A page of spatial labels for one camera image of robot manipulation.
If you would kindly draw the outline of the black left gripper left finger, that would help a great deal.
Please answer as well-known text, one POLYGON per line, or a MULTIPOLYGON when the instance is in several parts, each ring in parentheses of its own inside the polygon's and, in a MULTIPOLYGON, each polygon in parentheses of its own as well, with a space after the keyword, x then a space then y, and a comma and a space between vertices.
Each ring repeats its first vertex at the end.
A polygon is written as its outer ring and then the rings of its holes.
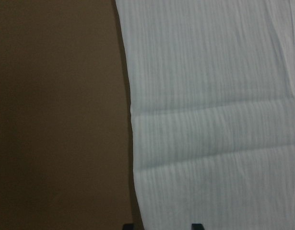
POLYGON ((126 223, 123 225, 122 230, 135 230, 133 223, 126 223))

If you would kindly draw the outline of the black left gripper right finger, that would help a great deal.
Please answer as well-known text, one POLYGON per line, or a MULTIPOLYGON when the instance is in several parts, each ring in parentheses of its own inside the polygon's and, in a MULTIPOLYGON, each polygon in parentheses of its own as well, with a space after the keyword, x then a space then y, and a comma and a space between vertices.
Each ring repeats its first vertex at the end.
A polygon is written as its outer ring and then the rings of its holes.
POLYGON ((204 230, 204 226, 201 223, 192 223, 191 230, 204 230))

